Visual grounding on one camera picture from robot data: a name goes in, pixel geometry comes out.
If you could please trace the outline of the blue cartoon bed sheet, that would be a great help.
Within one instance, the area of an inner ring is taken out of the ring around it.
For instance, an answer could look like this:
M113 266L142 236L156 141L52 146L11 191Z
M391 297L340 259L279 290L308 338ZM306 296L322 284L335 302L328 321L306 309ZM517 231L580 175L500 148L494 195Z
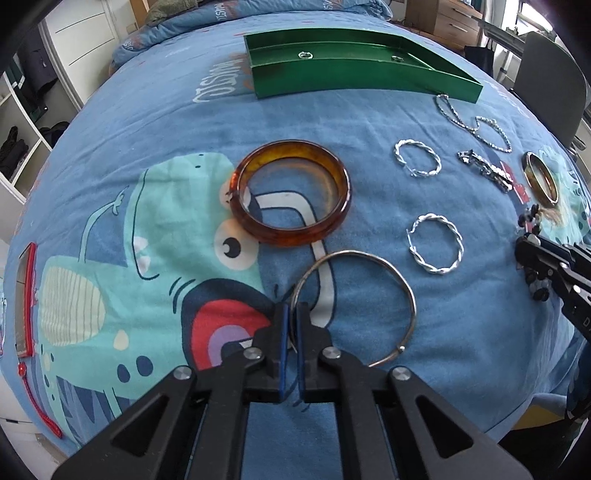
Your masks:
M174 366L217 366L269 323L315 260L342 249L396 265L418 300L418 327L403 360L495 439L530 406L566 402L579 353L560 302L535 302L513 245L525 185L502 193L461 164L474 149L521 180L538 153L558 176L558 241L589 235L587 195L570 159L502 85L461 56L429 44L482 85L466 121L498 121L474 137L430 94L332 90L260 100L252 91L246 34L283 28L397 33L346 12L252 16L176 36L129 60L92 96L58 141L19 218L4 276L4 340L12 344L19 256L37 245L32 390L61 428L50 443L75 453ZM244 156L270 141L320 144L352 180L344 224L310 246L256 242L225 197ZM394 159L399 140L431 146L443 168L417 179ZM420 214L458 222L459 269L422 273L406 229Z

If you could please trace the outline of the twisted silver hoop upper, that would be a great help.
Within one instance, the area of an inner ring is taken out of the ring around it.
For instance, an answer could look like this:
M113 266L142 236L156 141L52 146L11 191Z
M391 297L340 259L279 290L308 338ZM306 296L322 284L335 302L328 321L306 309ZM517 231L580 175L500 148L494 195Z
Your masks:
M394 144L394 159L408 174L417 179L427 179L438 176L443 163L438 153L426 143L403 139Z

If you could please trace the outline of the white wardrobe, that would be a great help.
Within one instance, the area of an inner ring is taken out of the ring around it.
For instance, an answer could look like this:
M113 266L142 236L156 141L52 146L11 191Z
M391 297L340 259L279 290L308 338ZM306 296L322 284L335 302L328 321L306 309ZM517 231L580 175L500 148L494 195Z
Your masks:
M105 1L1 4L1 239L56 141L106 80L119 39Z

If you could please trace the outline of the twisted silver hoop lower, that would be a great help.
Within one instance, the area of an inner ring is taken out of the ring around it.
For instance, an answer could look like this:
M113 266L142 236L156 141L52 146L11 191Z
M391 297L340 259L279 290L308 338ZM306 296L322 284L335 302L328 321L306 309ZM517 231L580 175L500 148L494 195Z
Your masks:
M449 215L420 214L408 225L406 238L410 257L422 273L446 276L463 263L465 239L458 222Z

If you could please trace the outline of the twisted silver hoop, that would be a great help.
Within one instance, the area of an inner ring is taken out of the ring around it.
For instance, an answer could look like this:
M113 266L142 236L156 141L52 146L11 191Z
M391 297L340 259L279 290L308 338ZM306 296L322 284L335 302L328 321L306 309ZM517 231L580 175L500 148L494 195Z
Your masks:
M427 179L438 176L443 163L438 153L426 143L403 139L394 144L394 159L408 174L417 179Z
M463 263L465 239L458 222L449 215L420 214L408 225L406 238L410 257L422 273L446 276Z

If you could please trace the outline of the dark olive jade bangle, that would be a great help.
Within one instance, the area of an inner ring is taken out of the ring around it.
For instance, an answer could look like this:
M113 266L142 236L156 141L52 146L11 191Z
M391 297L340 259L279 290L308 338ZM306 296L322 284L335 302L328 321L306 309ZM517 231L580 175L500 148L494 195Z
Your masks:
M559 203L559 190L546 163L535 153L526 152L521 164L534 198L544 207L556 207Z

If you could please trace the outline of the wooden drawer cabinet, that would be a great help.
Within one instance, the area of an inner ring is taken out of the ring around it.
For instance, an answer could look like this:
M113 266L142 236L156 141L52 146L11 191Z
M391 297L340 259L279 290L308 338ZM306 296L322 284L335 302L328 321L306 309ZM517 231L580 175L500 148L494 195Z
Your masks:
M483 15L463 1L408 0L404 24L449 48L476 46Z

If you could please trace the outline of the black bag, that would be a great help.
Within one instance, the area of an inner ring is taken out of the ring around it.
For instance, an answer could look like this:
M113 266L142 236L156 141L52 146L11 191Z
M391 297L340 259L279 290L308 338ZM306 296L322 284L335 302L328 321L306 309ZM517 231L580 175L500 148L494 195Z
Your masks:
M464 57L490 77L494 76L494 51L490 48L466 46Z

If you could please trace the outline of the green metal tray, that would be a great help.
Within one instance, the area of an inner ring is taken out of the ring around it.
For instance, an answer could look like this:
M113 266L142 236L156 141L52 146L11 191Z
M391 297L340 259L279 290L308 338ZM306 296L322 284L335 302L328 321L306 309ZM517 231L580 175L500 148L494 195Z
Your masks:
M259 99L339 89L445 94L475 103L483 85L411 39L341 28L300 28L245 36Z

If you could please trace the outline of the dark grey chair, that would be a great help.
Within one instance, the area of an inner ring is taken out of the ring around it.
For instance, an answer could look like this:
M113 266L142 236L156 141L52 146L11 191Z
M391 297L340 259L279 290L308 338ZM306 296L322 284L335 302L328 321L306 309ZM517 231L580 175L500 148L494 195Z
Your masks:
M567 51L539 33L526 35L513 91L564 147L572 145L589 105L587 90Z

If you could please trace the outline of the olive green jacket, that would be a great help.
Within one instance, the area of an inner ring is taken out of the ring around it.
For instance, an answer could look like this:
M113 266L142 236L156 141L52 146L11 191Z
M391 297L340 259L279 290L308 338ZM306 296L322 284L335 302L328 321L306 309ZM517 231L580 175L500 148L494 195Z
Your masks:
M157 0L149 1L145 23L149 26L157 25L171 17L197 9L202 1L199 0Z

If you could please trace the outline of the amber resin bangle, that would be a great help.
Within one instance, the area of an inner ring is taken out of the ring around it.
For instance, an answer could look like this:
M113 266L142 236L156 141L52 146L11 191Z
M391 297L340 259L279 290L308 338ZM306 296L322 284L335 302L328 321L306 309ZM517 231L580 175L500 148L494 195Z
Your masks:
M286 159L304 160L315 164L332 178L338 198L327 216L318 220L307 198L293 191L259 195L256 202L260 209L297 211L304 221L303 227L270 226L250 213L249 207L242 200L242 194L245 193L250 178L266 165ZM260 146L242 159L229 179L226 196L233 217L254 239L279 247L297 247L325 239L341 226L351 207L352 184L345 165L325 147L304 140L280 140Z

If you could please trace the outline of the folded blue duvet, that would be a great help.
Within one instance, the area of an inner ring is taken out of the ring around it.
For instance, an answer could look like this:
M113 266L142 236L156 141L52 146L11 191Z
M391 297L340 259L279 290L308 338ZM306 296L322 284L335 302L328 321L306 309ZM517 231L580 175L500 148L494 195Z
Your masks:
M152 46L199 28L252 16L293 12L346 12L380 20L393 18L385 1L205 1L197 9L157 25L145 23L114 50L111 66L118 69Z

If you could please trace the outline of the thin silver bangle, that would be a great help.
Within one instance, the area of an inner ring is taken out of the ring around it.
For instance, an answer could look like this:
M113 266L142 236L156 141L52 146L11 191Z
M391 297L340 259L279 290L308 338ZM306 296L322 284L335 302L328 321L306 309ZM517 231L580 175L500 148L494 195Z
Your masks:
M406 278L401 274L401 272L385 258L369 252L354 249L339 250L329 254L325 254L325 256L322 256L317 261L315 261L315 263L312 264L311 267L304 272L301 278L297 281L297 284L295 284L294 291L290 297L290 314L296 313L298 299L300 299L301 290L304 289L304 284L307 282L308 277L311 276L312 273L315 273L315 271L320 269L322 265L328 263L332 259L346 256L366 259L386 269L394 277L394 279L397 280L398 285L404 291L408 299L408 304L410 308L410 319L408 327L405 330L404 335L396 343L396 346L394 346L394 349L387 356L385 356L382 359L370 362L368 364L370 368L377 368L379 366L385 365L391 361L396 360L401 356L401 354L403 354L406 351L407 345L415 332L418 319L417 300L412 287L410 286Z

